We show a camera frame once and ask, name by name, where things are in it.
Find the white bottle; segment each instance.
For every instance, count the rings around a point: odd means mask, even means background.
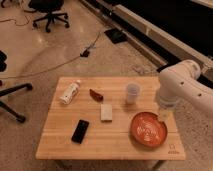
[[[74,83],[71,83],[60,97],[61,102],[64,104],[69,104],[73,97],[78,93],[80,84],[81,80],[77,80]]]

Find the concrete floor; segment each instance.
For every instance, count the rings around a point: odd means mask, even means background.
[[[108,27],[77,0],[66,1],[62,11],[69,14],[70,28],[56,23],[50,26],[51,33],[44,31],[45,22],[39,28],[32,27],[32,20],[41,13],[24,13],[17,2],[6,1],[0,9],[0,20],[15,18],[25,23],[17,27],[13,21],[0,23],[0,49],[7,56],[8,68],[0,78],[26,75],[43,71],[79,55],[98,32]],[[63,170],[53,161],[36,160],[35,152],[48,108],[60,76],[137,76],[132,67],[142,66],[151,74],[156,67],[127,42],[114,45],[101,34],[89,58],[78,58],[54,71],[25,79],[4,80],[5,85],[31,82],[32,92],[16,92],[4,99],[16,111],[27,117],[25,124],[17,124],[0,109],[0,170],[4,171],[56,171]],[[186,150],[185,161],[168,161],[160,171],[212,171],[213,170],[213,116],[195,110],[182,101],[175,110],[177,126]],[[86,170],[146,170],[152,162],[142,161],[66,161],[73,171]]]

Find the bowl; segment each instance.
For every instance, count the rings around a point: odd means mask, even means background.
[[[158,121],[158,116],[151,112],[136,114],[130,132],[137,142],[151,148],[162,145],[167,137],[166,124]]]

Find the bottle cap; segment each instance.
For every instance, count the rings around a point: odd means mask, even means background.
[[[80,85],[80,84],[81,84],[81,80],[77,80],[76,83],[77,83],[78,85]]]

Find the white cup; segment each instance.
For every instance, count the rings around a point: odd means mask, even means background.
[[[140,94],[140,86],[136,83],[130,83],[126,87],[126,103],[134,104]]]

